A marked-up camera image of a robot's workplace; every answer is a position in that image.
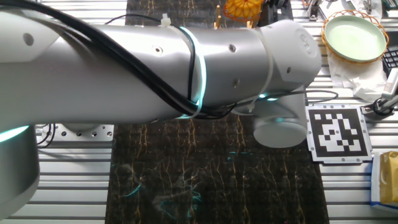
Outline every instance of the orange object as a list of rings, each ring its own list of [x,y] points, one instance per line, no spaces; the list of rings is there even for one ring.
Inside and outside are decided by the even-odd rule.
[[[311,5],[311,1],[309,3],[305,3],[305,0],[303,0],[303,5],[304,6],[309,6],[309,5]]]
[[[224,15],[234,21],[258,21],[263,0],[228,0],[223,8]]]

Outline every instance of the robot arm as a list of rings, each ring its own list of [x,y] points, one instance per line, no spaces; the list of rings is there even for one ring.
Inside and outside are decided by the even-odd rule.
[[[191,48],[180,30],[96,28],[188,96]],[[0,220],[28,202],[39,182],[33,124],[150,123],[182,115],[78,32],[4,11],[0,29],[7,34],[0,36],[0,137],[20,130],[0,138]],[[255,117],[254,136],[266,146],[289,147],[305,139],[302,95],[255,101],[302,90],[317,75],[320,51],[303,27],[280,21],[259,29],[187,32],[196,48],[192,101],[208,108],[238,105],[235,113]]]
[[[35,123],[148,123],[181,116],[85,38],[49,22],[6,12],[0,17],[9,34],[0,42],[0,133]],[[190,47],[179,30],[97,28],[187,96]],[[198,44],[193,100],[206,76],[205,106],[255,97],[268,79],[264,93],[292,91],[310,83],[320,69],[317,43],[292,21],[251,30],[189,30]]]

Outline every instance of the white tissue paper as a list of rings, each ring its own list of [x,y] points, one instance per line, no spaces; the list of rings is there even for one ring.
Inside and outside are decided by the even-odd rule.
[[[368,102],[381,97],[387,82],[381,60],[368,64],[349,63],[328,51],[328,63],[334,88],[350,88],[354,96]]]
[[[398,213],[398,207],[380,203],[380,152],[375,152],[372,163],[371,206],[387,212]]]

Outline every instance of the black marble surface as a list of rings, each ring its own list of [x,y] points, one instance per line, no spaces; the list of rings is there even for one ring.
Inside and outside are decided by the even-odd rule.
[[[175,25],[211,28],[217,4],[129,0],[127,11],[158,18],[167,12]],[[114,141],[107,224],[328,223],[319,166],[306,142],[264,147],[250,117],[118,125]]]

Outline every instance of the wicker basket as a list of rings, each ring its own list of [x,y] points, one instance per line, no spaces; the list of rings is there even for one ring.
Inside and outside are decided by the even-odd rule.
[[[383,54],[381,54],[380,57],[378,57],[378,58],[376,58],[376,59],[373,59],[373,60],[370,60],[370,61],[367,61],[367,62],[354,62],[354,61],[348,60],[347,58],[341,57],[340,55],[336,54],[336,52],[334,52],[334,51],[329,47],[329,45],[328,45],[328,43],[327,43],[327,41],[326,41],[326,37],[325,37],[325,27],[326,27],[326,25],[328,24],[328,22],[329,22],[331,19],[333,19],[334,17],[337,17],[337,16],[343,16],[343,15],[346,15],[346,16],[352,15],[352,16],[362,17],[363,19],[367,19],[367,20],[369,20],[370,22],[372,22],[374,25],[376,25],[376,26],[381,30],[381,32],[382,32],[382,33],[384,34],[384,36],[386,37],[386,48],[384,49],[384,52],[383,52]],[[388,38],[388,35],[386,34],[386,30],[385,30],[384,27],[379,23],[379,21],[377,21],[377,19],[374,18],[373,16],[369,16],[369,15],[367,15],[366,13],[359,12],[359,11],[357,11],[357,10],[343,10],[343,11],[340,11],[340,12],[335,12],[335,13],[333,13],[329,18],[327,18],[327,19],[323,22],[321,35],[322,35],[322,42],[325,44],[326,48],[327,48],[334,56],[336,56],[336,57],[338,57],[338,58],[340,58],[340,59],[342,59],[342,60],[345,60],[345,61],[347,61],[347,62],[350,62],[350,63],[357,63],[357,64],[366,64],[366,63],[371,63],[371,62],[375,62],[375,61],[379,60],[379,59],[384,55],[384,53],[386,52],[387,45],[388,45],[388,42],[389,42],[389,38]]]

